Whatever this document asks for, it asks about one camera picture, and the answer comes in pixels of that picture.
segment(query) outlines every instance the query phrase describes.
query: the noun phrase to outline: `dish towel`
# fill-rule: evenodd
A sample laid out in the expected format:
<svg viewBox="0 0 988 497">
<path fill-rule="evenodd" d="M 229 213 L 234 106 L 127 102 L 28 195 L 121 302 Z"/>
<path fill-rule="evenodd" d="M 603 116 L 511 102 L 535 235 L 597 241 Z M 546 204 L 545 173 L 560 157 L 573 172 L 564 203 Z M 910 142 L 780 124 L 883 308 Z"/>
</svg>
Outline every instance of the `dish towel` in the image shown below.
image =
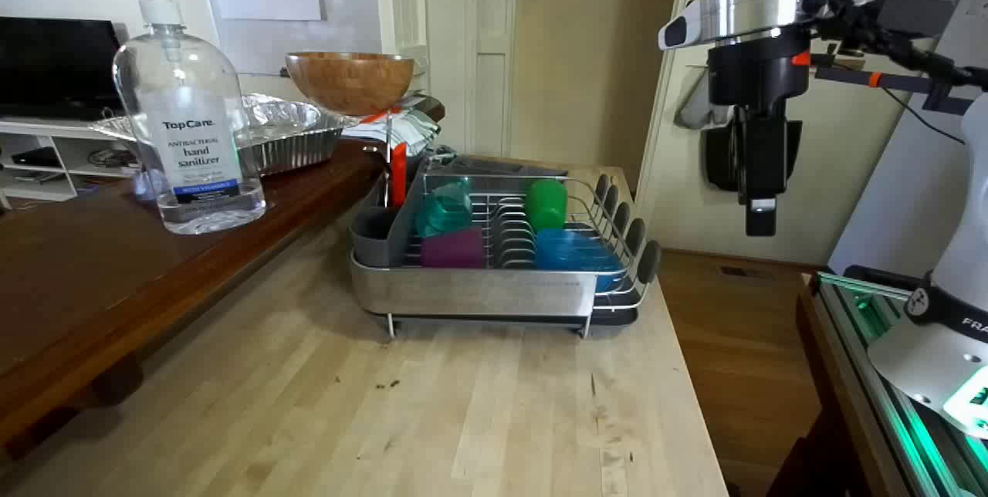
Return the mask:
<svg viewBox="0 0 988 497">
<path fill-rule="evenodd" d="M 413 110 L 416 104 L 422 102 L 422 96 L 405 97 L 399 103 L 400 111 L 391 113 L 391 148 L 406 142 L 408 155 L 418 155 L 438 136 L 441 128 L 428 115 L 420 110 Z M 384 142 L 387 138 L 385 129 L 387 117 L 367 115 L 367 117 L 345 117 L 343 122 L 343 138 L 370 138 Z"/>
</svg>

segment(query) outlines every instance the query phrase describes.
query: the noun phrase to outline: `wooden floor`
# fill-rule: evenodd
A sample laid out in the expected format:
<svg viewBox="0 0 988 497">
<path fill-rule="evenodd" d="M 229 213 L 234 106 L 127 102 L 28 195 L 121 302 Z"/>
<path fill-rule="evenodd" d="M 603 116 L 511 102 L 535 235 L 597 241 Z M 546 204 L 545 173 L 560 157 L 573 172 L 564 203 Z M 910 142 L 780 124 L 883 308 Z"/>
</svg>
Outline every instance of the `wooden floor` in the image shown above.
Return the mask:
<svg viewBox="0 0 988 497">
<path fill-rule="evenodd" d="M 728 276 L 720 266 L 757 276 Z M 820 405 L 795 326 L 801 269 L 667 252 L 660 280 L 727 482 L 766 493 Z"/>
</svg>

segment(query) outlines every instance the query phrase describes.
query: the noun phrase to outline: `wooden bowl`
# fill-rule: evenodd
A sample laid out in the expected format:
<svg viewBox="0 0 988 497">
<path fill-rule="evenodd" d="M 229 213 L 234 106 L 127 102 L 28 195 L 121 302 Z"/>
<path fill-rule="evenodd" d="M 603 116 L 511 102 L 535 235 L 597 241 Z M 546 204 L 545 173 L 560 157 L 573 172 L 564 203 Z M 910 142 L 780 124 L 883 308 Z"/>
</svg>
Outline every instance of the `wooden bowl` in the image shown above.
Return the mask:
<svg viewBox="0 0 988 497">
<path fill-rule="evenodd" d="M 285 56 L 289 75 L 308 99 L 336 113 L 370 115 L 401 100 L 415 60 L 380 53 L 305 51 Z"/>
</svg>

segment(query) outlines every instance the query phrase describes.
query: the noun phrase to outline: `bottle label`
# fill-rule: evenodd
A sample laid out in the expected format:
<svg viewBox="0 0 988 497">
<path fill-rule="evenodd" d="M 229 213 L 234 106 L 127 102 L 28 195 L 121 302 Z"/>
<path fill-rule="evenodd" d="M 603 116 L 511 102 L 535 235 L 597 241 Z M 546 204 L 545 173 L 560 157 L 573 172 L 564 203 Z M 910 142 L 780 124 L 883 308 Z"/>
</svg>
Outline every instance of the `bottle label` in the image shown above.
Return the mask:
<svg viewBox="0 0 988 497">
<path fill-rule="evenodd" d="M 239 104 L 183 86 L 144 97 L 147 128 L 179 204 L 240 194 L 243 174 L 230 130 Z"/>
</svg>

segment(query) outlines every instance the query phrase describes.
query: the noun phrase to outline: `television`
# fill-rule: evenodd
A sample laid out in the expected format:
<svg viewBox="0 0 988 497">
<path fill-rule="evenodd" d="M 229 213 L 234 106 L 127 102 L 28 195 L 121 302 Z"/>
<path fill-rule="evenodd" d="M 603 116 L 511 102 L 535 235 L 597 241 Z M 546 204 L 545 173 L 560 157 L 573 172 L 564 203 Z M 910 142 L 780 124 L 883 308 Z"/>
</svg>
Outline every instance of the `television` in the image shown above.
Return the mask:
<svg viewBox="0 0 988 497">
<path fill-rule="evenodd" d="M 123 106 L 109 20 L 0 16 L 0 115 L 99 120 Z"/>
</svg>

